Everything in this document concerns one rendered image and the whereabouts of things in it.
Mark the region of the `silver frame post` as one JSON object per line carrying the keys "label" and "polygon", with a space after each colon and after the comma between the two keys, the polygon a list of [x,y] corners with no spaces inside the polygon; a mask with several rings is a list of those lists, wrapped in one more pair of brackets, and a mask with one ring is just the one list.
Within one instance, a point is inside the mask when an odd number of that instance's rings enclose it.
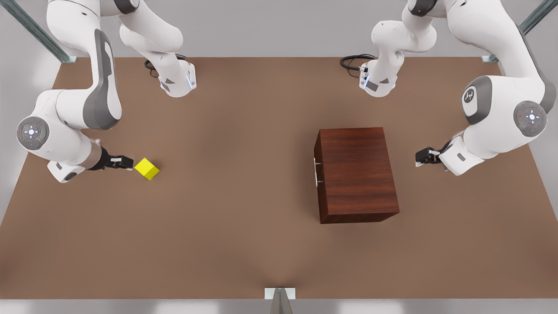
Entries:
{"label": "silver frame post", "polygon": [[0,5],[11,14],[42,46],[62,63],[75,63],[76,56],[69,56],[62,48],[50,37],[47,32],[40,27],[36,21],[22,8],[16,0],[0,0]]}
{"label": "silver frame post", "polygon": [[290,300],[296,298],[295,288],[265,288],[265,300],[271,300],[270,314],[293,314]]}
{"label": "silver frame post", "polygon": [[500,0],[471,0],[474,27],[470,44],[490,52],[483,62],[500,63],[502,71],[512,77],[526,76],[537,63],[525,35],[556,6],[558,0],[543,0],[522,22],[516,24]]}

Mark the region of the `yellow cube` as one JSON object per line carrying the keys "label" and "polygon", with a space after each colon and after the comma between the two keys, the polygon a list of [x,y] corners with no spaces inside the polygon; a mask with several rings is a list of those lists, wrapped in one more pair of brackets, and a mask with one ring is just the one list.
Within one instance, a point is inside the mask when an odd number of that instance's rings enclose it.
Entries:
{"label": "yellow cube", "polygon": [[134,169],[148,180],[152,180],[160,172],[160,170],[146,158],[143,158],[136,164]]}

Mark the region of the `dark wooden drawer cabinet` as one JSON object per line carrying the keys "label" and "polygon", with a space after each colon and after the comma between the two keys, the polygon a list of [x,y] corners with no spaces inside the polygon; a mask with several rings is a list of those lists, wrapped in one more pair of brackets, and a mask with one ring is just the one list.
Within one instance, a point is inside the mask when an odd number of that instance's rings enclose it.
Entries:
{"label": "dark wooden drawer cabinet", "polygon": [[399,213],[382,127],[321,129],[313,158],[321,223],[381,222]]}

